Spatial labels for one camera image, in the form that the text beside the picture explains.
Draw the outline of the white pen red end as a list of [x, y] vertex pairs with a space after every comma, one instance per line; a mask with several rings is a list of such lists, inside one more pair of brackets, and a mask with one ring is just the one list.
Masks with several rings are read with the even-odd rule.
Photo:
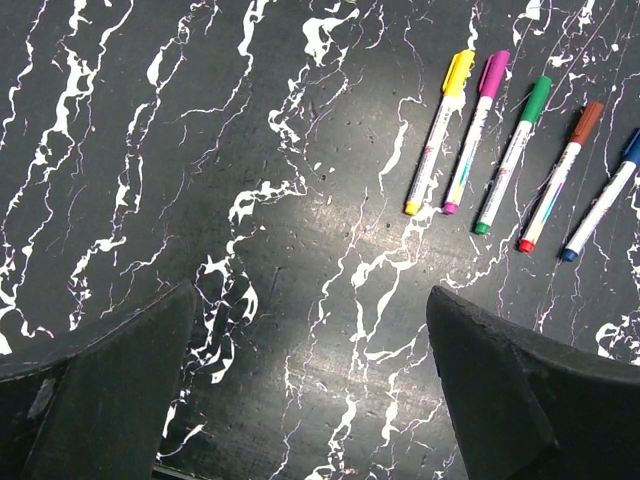
[[566, 145], [559, 161], [554, 167], [536, 210], [519, 241], [518, 250], [520, 252], [531, 253], [534, 250], [548, 217], [562, 191], [571, 167], [581, 149], [582, 145], [575, 141], [571, 141]]

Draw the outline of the green pen cap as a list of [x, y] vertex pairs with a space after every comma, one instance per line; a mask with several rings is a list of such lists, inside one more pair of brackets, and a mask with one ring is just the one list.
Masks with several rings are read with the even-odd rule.
[[535, 124], [544, 109], [551, 91], [552, 80], [541, 75], [536, 80], [520, 120]]

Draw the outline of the orange red pen cap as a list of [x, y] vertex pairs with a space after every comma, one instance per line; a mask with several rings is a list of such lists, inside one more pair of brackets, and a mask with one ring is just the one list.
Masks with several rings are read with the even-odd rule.
[[589, 102], [584, 108], [581, 117], [576, 124], [572, 135], [569, 139], [570, 143], [577, 143], [583, 146], [589, 139], [591, 132], [604, 111], [604, 105], [600, 102]]

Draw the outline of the blue pen cap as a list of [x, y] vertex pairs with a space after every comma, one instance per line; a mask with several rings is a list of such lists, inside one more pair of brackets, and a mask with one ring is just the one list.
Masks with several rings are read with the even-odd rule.
[[637, 128], [622, 154], [624, 162], [640, 165], [640, 128]]

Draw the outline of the yellow pen cap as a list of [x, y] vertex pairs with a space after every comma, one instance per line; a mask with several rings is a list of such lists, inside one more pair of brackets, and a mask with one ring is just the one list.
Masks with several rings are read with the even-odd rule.
[[464, 90], [465, 82], [469, 76], [474, 58], [475, 51], [470, 49], [457, 52], [452, 57], [442, 84], [442, 93], [444, 96], [460, 96], [461, 92]]

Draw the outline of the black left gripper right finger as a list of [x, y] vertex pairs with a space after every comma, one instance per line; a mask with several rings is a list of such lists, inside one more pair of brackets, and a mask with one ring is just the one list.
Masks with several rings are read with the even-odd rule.
[[439, 286], [426, 321], [469, 478], [638, 478], [637, 366], [559, 343]]

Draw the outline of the white pen yellow end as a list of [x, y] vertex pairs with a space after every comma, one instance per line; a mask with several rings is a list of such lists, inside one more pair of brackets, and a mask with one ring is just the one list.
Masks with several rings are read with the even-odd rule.
[[409, 216], [417, 215], [421, 208], [451, 115], [458, 104], [456, 96], [442, 97], [405, 202], [404, 213]]

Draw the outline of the white pen green end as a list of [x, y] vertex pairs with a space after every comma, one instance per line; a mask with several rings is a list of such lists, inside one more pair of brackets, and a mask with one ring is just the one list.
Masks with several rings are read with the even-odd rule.
[[480, 216], [474, 226], [474, 233], [485, 235], [491, 228], [506, 189], [509, 185], [513, 170], [527, 144], [533, 123], [528, 120], [521, 120], [514, 132], [509, 146], [501, 160], [489, 195], [485, 200]]

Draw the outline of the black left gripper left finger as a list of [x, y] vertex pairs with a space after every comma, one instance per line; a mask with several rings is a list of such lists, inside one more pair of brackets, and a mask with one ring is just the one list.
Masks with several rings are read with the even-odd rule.
[[196, 307], [186, 281], [2, 357], [2, 478], [150, 478]]

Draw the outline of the white pen blue end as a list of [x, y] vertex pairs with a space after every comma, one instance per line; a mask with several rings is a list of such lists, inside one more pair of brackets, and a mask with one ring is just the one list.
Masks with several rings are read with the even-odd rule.
[[587, 240], [594, 233], [599, 222], [613, 205], [638, 166], [638, 161], [625, 160], [621, 163], [615, 175], [603, 189], [571, 239], [563, 248], [560, 255], [560, 259], [563, 262], [573, 262], [579, 256]]

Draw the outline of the magenta pen cap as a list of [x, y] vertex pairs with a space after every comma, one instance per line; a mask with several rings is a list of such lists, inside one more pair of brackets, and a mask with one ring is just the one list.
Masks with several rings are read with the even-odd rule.
[[495, 98], [510, 56], [511, 54], [508, 50], [499, 50], [487, 59], [478, 85], [478, 92], [481, 97]]

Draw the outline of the white pen magenta end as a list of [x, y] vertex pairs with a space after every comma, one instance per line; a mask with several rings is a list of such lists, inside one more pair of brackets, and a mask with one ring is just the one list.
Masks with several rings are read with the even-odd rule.
[[445, 215], [456, 213], [466, 187], [468, 176], [473, 164], [479, 142], [482, 137], [484, 125], [493, 106], [494, 99], [490, 96], [481, 96], [478, 100], [471, 125], [467, 131], [458, 164], [442, 206]]

